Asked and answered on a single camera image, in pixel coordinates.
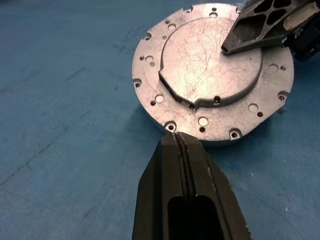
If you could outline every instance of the circular metal plate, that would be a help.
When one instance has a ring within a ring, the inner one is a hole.
[[[232,5],[194,5],[140,41],[132,64],[135,91],[166,130],[207,142],[233,141],[284,105],[294,79],[290,50],[225,56],[221,45],[237,17]]]

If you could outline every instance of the small hole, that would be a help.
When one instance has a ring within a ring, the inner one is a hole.
[[[219,96],[215,96],[214,97],[214,99],[213,99],[213,104],[215,104],[215,105],[218,105],[218,104],[220,104],[220,97]]]
[[[212,13],[209,14],[209,17],[210,18],[216,18],[216,17],[218,17],[218,14],[216,12],[212,12]]]

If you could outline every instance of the blue table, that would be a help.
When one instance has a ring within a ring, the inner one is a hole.
[[[202,2],[0,0],[1,240],[131,239],[162,136],[135,95],[135,47]],[[209,151],[255,240],[319,239],[319,61],[295,63],[285,108]]]

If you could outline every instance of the blue surface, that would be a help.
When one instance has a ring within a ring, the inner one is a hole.
[[[1,240],[131,239],[138,181],[162,136],[134,92],[134,50],[198,3],[0,0]],[[210,150],[255,240],[319,239],[319,61],[295,64],[281,112]]]

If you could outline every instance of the scratch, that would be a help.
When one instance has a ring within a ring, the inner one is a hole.
[[[238,189],[240,191],[246,192],[247,194],[251,195],[253,198],[257,199],[258,201],[260,201],[263,205],[265,205],[267,208],[271,209],[272,211],[274,211],[280,218],[282,218],[303,240],[306,240],[305,237],[295,228],[295,226],[293,226],[291,224],[291,222],[289,222],[285,217],[283,217],[278,210],[276,210],[273,206],[271,206],[270,204],[268,204],[267,202],[265,202],[264,200],[262,200],[260,197],[252,194],[251,192],[244,190],[240,187],[237,186],[233,186],[233,188]]]
[[[82,114],[79,119],[83,119],[85,116],[87,116],[89,113],[91,112],[91,110],[86,111],[84,114]]]
[[[83,66],[80,69],[78,69],[77,71],[75,71],[72,74],[70,74],[65,80],[69,81],[69,80],[73,79],[74,77],[76,77],[77,75],[82,73],[84,70],[86,70],[86,68]]]
[[[24,164],[19,166],[10,176],[8,176],[5,180],[3,180],[0,183],[0,187],[2,187],[4,184],[9,182],[17,173],[19,173],[23,168],[30,168],[30,163],[38,157],[40,154],[42,154],[45,150],[47,150],[52,144],[54,144],[59,138],[62,137],[63,134],[65,134],[67,131],[64,130],[61,134],[59,134],[55,139],[53,139],[51,142],[49,142],[45,147],[43,147],[39,152],[37,152],[35,155],[33,155],[28,161],[26,161]]]
[[[95,209],[96,209],[95,207],[92,207],[88,211],[86,211],[82,217],[82,220],[85,220],[87,217],[89,217],[94,212]]]
[[[17,81],[17,82],[13,82],[3,88],[0,89],[0,94],[7,94],[7,93],[11,93],[12,92],[12,89],[17,86],[17,85],[20,85],[24,82],[27,82],[29,81],[31,78],[35,77],[36,75],[38,75],[39,71],[38,70],[33,70],[27,77],[23,78],[22,80],[20,81]]]
[[[126,35],[125,35],[125,37],[124,37],[124,39],[123,39],[123,42],[125,42],[125,41],[127,40],[127,38],[128,38],[128,36],[129,36],[129,34],[131,33],[131,31],[132,31],[132,27],[131,27],[130,30],[126,33]]]

